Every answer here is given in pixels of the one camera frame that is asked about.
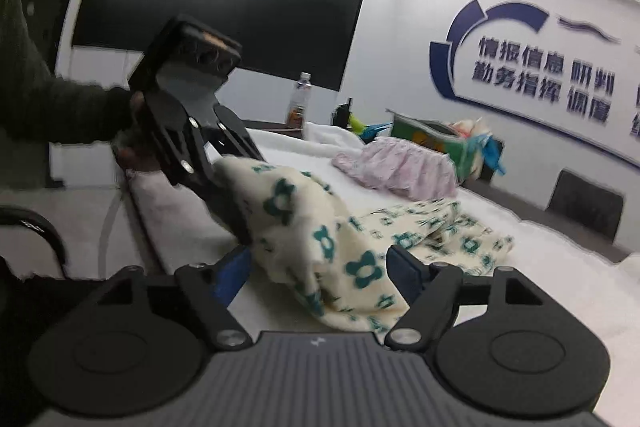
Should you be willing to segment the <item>person's left hand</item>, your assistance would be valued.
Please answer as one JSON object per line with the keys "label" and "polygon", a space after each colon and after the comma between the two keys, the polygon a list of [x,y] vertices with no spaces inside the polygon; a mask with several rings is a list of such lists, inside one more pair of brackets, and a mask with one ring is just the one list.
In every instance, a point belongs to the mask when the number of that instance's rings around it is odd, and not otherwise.
{"label": "person's left hand", "polygon": [[130,98],[131,124],[120,130],[111,144],[112,153],[122,170],[137,172],[157,172],[162,170],[153,152],[153,143],[140,129],[137,116],[144,105],[141,92],[134,92]]}

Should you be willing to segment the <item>dark sleeved left forearm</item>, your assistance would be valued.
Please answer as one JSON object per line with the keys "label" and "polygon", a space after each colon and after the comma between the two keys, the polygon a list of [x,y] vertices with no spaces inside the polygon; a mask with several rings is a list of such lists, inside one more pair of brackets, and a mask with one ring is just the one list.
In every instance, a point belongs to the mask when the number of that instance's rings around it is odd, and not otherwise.
{"label": "dark sleeved left forearm", "polygon": [[52,75],[29,37],[22,0],[1,0],[1,128],[26,142],[111,142],[134,127],[131,93]]}

